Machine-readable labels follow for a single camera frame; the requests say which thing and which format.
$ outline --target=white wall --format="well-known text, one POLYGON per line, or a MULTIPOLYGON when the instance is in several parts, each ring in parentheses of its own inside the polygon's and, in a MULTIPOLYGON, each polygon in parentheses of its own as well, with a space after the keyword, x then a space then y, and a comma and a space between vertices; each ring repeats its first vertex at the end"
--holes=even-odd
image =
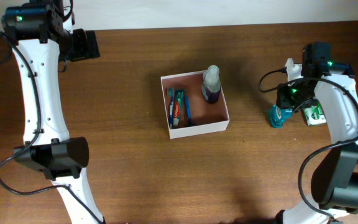
MULTIPOLYGON (((0 20, 25 2, 0 0, 0 20)), ((358 0, 74 0, 74 12, 84 29, 354 21, 358 0)))

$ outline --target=plastic bottle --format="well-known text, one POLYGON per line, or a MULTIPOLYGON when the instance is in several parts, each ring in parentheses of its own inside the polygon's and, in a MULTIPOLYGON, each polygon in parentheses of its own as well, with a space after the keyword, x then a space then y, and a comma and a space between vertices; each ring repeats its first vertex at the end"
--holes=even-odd
POLYGON ((219 68, 215 65, 209 66, 203 74, 204 82, 201 86, 204 99, 208 103, 216 103, 221 93, 221 81, 219 79, 219 68))

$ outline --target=open box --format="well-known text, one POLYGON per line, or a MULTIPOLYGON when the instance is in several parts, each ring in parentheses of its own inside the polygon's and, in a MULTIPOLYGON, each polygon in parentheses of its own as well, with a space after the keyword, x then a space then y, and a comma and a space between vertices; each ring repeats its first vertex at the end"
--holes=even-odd
POLYGON ((190 72, 161 77, 162 94, 170 139, 226 130, 230 119, 223 89, 221 89, 218 102, 209 104, 201 92, 204 72, 205 71, 190 72), (173 129, 169 128, 169 105, 172 98, 167 96, 168 88, 185 90, 185 94, 189 99, 191 120, 195 124, 194 126, 187 126, 186 104, 183 101, 178 127, 173 129))

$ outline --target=wooden table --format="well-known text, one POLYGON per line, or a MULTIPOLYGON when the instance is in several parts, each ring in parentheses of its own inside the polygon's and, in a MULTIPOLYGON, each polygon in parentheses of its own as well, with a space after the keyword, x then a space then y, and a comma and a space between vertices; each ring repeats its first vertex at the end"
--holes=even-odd
MULTIPOLYGON (((327 126, 307 127, 296 114, 273 129, 267 113, 276 93, 257 82, 301 62, 304 45, 332 44, 335 61, 357 75, 358 22, 275 24, 184 29, 97 31, 101 58, 69 63, 59 74, 71 137, 87 138, 88 179, 107 223, 218 223, 272 218, 301 198, 296 179, 303 159, 330 143, 327 126), (221 70, 230 123, 225 132, 169 140, 160 77, 221 70)), ((0 46, 3 57, 6 48, 0 46)), ((269 77, 265 86, 284 82, 269 77)), ((24 109, 14 58, 0 65, 0 161, 22 144, 24 109)), ((312 160, 304 179, 324 156, 312 160)), ((8 164, 2 176, 20 190, 50 185, 43 175, 8 164)), ((358 223, 358 215, 346 223, 358 223)), ((70 223, 56 190, 21 197, 0 187, 0 223, 70 223)))

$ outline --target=green packet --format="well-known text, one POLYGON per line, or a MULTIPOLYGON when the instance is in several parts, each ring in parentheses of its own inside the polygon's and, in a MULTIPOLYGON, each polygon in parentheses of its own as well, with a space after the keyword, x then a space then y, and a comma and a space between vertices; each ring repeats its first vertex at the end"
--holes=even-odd
POLYGON ((319 124, 327 123, 320 102, 317 104, 317 106, 311 106, 310 108, 303 109, 303 114, 306 117, 308 126, 316 126, 319 124))

